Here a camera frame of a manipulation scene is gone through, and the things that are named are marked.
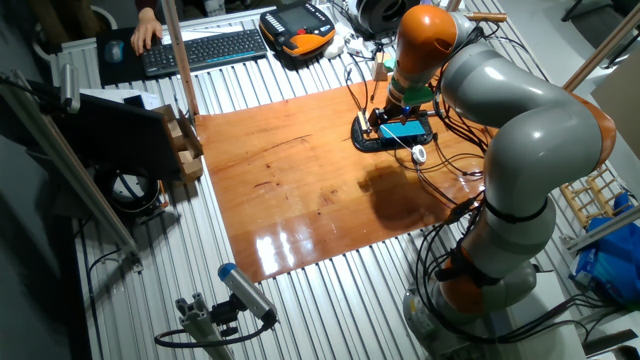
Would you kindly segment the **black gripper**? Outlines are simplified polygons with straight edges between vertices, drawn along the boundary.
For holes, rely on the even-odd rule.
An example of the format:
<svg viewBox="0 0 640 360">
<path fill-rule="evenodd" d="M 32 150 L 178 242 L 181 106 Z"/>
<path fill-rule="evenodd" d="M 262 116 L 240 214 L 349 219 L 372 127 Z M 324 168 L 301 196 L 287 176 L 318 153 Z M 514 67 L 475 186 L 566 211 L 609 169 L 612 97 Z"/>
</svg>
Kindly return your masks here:
<svg viewBox="0 0 640 360">
<path fill-rule="evenodd" d="M 390 122 L 406 123 L 412 117 L 413 108 L 396 103 L 391 97 L 388 97 L 382 111 L 383 113 L 378 115 L 376 112 L 369 115 L 368 122 L 372 130 L 378 129 L 378 123 L 380 126 Z"/>
</svg>

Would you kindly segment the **person right hand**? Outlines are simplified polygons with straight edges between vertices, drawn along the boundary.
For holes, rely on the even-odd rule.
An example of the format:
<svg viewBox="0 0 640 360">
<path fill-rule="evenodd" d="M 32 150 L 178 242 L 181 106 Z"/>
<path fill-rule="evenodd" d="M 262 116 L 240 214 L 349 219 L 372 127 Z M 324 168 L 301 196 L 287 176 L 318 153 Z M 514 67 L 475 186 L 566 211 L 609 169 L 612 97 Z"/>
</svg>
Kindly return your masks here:
<svg viewBox="0 0 640 360">
<path fill-rule="evenodd" d="M 155 10 L 145 7 L 138 13 L 138 24 L 131 37 L 131 46 L 137 56 L 149 50 L 155 39 L 161 40 L 162 25 L 155 16 Z"/>
</svg>

